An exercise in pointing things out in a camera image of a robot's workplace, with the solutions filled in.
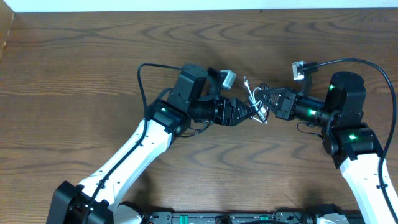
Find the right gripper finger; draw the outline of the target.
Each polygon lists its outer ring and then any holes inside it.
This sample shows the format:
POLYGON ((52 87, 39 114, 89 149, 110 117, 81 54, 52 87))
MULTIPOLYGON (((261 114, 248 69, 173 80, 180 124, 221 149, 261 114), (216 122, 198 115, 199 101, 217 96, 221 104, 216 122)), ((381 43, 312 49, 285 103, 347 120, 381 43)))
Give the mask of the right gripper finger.
POLYGON ((280 117, 280 95, 263 95, 260 99, 268 107, 269 111, 273 112, 277 117, 280 117))
POLYGON ((264 104, 278 104, 284 93, 283 88, 270 88, 256 92, 256 98, 264 104))

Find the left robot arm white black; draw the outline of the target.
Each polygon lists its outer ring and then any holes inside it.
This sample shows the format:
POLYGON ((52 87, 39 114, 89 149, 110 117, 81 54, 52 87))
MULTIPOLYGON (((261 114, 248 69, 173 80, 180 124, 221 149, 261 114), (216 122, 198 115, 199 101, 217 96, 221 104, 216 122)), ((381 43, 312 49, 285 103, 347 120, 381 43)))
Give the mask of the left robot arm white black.
POLYGON ((141 212, 121 201, 147 166, 178 137, 186 137, 191 122, 237 126, 252 115, 239 99, 221 96, 236 79, 231 70, 185 64, 175 86, 144 104, 144 118, 133 135, 101 168, 78 185, 64 181, 54 192, 47 223, 142 223, 141 212))

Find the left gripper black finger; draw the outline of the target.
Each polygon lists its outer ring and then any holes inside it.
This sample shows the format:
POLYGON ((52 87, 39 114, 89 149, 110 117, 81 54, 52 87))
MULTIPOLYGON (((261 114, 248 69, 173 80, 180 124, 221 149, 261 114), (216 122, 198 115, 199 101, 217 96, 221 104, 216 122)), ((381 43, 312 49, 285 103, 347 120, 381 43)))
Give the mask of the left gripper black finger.
POLYGON ((237 100, 237 111, 240 116, 251 116, 252 109, 241 100, 237 100))
POLYGON ((250 119, 250 117, 252 116, 252 114, 247 114, 247 115, 236 115, 234 118, 234 125, 237 126, 239 124, 241 124, 243 121, 250 119))

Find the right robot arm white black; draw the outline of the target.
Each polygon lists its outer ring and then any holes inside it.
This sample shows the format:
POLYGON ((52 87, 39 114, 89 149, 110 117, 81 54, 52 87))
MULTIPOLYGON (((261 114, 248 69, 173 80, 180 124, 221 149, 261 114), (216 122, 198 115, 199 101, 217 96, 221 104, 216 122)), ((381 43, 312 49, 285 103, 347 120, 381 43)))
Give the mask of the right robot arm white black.
POLYGON ((360 75, 336 72, 324 101, 291 88, 259 90, 256 98, 279 119, 321 127, 323 147, 349 184, 365 223, 395 222, 383 195, 397 207, 387 167, 380 165, 382 147, 362 121, 366 89, 360 75))

